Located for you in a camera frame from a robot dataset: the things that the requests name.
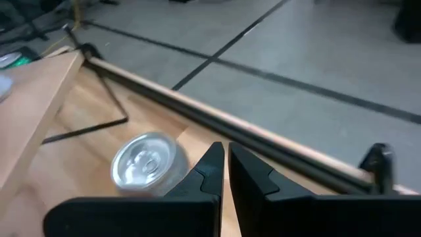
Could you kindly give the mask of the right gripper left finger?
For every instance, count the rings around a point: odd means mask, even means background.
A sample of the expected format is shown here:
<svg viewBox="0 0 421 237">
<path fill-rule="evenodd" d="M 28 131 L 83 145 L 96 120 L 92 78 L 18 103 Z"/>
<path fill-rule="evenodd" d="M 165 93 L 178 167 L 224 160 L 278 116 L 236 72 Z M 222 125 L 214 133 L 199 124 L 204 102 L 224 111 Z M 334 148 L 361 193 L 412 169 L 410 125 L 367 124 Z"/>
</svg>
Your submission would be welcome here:
<svg viewBox="0 0 421 237">
<path fill-rule="evenodd" d="M 214 142 L 163 197 L 77 197 L 43 219 L 45 237 L 220 237 L 224 147 Z"/>
</svg>

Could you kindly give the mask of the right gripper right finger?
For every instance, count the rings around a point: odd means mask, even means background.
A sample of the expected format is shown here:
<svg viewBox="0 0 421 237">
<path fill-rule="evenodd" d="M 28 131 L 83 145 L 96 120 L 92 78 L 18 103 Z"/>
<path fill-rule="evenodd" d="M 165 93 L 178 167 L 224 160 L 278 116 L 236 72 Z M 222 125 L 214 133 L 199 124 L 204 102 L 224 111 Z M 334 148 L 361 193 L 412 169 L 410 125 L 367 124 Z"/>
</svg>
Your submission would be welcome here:
<svg viewBox="0 0 421 237">
<path fill-rule="evenodd" d="M 243 237 L 421 237 L 421 195 L 393 190 L 388 145 L 374 144 L 360 164 L 374 173 L 368 194 L 314 194 L 236 143 L 228 166 Z"/>
</svg>

